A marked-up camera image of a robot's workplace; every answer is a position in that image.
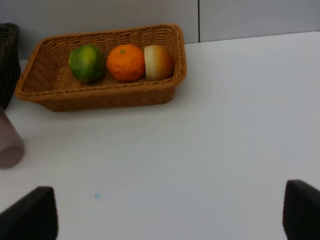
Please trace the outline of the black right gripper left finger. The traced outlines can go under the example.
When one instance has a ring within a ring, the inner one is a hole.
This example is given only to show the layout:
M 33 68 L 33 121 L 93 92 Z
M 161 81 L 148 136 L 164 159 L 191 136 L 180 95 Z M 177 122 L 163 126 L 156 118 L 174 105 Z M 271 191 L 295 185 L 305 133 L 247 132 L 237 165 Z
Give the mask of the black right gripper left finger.
M 0 213 L 2 240 L 55 240 L 59 233 L 55 191 L 39 186 Z

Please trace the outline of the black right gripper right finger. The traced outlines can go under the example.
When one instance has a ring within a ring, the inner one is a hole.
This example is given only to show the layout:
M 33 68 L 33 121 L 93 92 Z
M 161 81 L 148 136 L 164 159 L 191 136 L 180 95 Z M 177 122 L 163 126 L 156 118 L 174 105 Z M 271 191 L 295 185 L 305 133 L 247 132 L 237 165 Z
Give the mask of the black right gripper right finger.
M 320 191 L 302 180 L 288 180 L 282 225 L 288 240 L 319 240 Z

